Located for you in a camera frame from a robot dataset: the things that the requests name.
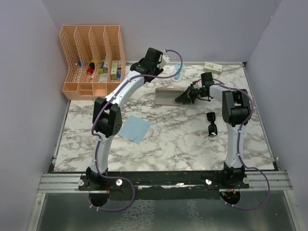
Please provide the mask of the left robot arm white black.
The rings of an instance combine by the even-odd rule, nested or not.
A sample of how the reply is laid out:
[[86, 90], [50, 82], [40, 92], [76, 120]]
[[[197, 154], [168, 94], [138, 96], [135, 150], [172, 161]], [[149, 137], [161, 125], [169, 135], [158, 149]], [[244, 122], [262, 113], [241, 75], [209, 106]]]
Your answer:
[[86, 170], [86, 178], [94, 189], [103, 189], [108, 181], [108, 155], [113, 138], [122, 127], [123, 106], [137, 89], [161, 74], [169, 61], [166, 51], [149, 48], [145, 57], [130, 67], [115, 90], [105, 98], [95, 100], [91, 133], [97, 141], [91, 164]]

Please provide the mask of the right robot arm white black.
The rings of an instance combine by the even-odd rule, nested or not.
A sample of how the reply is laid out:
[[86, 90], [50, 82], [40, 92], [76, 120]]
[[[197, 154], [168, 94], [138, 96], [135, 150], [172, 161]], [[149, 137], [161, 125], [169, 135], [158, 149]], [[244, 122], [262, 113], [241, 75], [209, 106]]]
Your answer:
[[214, 83], [211, 72], [201, 74], [201, 86], [198, 81], [193, 82], [175, 102], [194, 104], [196, 99], [211, 101], [216, 99], [222, 103], [222, 117], [227, 125], [228, 149], [221, 171], [220, 182], [226, 188], [232, 188], [241, 182], [245, 176], [243, 164], [245, 126], [252, 115], [249, 95], [246, 90], [237, 90]]

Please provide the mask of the pink glasses case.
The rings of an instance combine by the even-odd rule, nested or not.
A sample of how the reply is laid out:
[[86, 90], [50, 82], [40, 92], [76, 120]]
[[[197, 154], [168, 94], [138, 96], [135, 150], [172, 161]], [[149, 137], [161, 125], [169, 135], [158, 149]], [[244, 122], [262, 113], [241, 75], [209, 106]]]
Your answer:
[[154, 103], [162, 106], [181, 106], [182, 103], [175, 101], [182, 95], [184, 90], [181, 88], [156, 88]]

